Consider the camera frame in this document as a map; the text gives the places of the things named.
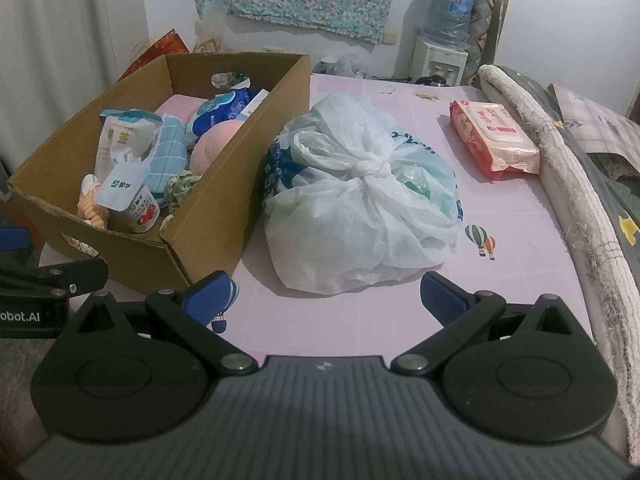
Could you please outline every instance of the cardboard box handle hole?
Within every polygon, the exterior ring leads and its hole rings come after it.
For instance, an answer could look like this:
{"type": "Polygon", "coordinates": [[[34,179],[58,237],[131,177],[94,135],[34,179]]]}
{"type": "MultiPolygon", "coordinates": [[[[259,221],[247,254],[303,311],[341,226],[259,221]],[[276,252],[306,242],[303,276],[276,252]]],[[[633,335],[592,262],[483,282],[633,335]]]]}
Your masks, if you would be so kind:
{"type": "Polygon", "coordinates": [[[94,258],[100,254],[98,251],[96,251],[89,244],[85,244],[84,242],[81,242],[80,240],[76,240],[75,238],[72,238],[71,236],[65,235],[65,234],[62,234],[62,233],[60,233],[60,236],[62,237],[62,239],[66,243],[68,243],[75,250],[81,252],[82,254],[86,254],[87,256],[92,256],[94,258]]]}

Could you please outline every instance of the plush toy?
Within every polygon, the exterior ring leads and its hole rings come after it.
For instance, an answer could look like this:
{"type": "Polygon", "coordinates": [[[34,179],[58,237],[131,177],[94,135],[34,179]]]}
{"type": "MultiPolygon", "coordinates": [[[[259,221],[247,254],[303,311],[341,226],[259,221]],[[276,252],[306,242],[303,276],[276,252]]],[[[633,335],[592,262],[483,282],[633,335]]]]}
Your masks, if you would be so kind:
{"type": "Polygon", "coordinates": [[[100,183],[95,175],[88,174],[83,180],[78,201],[78,218],[94,227],[105,229],[109,219],[109,210],[94,202],[95,193],[100,189],[100,183]]]}
{"type": "Polygon", "coordinates": [[[201,136],[193,149],[193,153],[191,153],[191,172],[196,175],[203,175],[213,159],[220,154],[243,124],[244,121],[237,119],[223,121],[212,126],[207,133],[201,136]]]}

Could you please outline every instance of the white wall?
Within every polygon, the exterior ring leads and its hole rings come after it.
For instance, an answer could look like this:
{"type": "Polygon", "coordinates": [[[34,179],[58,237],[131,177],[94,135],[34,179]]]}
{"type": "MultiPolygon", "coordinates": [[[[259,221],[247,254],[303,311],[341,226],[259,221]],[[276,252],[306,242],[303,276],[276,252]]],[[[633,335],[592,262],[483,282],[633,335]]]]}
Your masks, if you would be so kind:
{"type": "MultiPolygon", "coordinates": [[[[145,8],[151,38],[175,28],[194,44],[194,0],[145,0],[145,8]]],[[[274,46],[303,52],[313,62],[359,49],[370,53],[374,75],[406,76],[423,9],[424,0],[393,1],[387,28],[398,31],[396,45],[236,16],[228,18],[224,41],[234,50],[274,46]]],[[[626,113],[640,79],[640,0],[511,0],[496,63],[626,113]]]]}
{"type": "Polygon", "coordinates": [[[148,36],[145,0],[105,0],[117,76],[135,59],[136,45],[148,36]]]}

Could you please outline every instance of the electric outlet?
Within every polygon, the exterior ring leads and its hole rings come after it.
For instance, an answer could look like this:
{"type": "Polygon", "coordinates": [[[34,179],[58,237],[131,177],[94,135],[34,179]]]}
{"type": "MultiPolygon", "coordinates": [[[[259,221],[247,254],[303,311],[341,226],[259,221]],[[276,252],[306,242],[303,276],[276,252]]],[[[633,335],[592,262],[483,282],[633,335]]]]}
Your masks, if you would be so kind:
{"type": "Polygon", "coordinates": [[[382,33],[382,44],[385,45],[395,45],[398,40],[398,31],[397,30],[387,30],[382,33]]]}

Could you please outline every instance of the white plastic bag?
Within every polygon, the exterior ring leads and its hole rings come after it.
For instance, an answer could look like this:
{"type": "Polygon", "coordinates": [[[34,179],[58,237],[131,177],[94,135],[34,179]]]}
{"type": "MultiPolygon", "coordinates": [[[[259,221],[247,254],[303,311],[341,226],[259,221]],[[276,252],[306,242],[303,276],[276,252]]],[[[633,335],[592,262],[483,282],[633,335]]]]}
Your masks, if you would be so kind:
{"type": "Polygon", "coordinates": [[[265,234],[289,288],[402,280],[456,251],[453,170],[366,100],[330,94],[290,121],[265,170],[265,234]]]}
{"type": "Polygon", "coordinates": [[[196,46],[194,52],[220,52],[224,47],[226,5],[222,0],[209,2],[200,19],[195,22],[196,46]]]}
{"type": "Polygon", "coordinates": [[[348,52],[340,56],[336,62],[329,67],[327,73],[329,75],[364,79],[367,76],[367,59],[361,52],[348,52]]]}

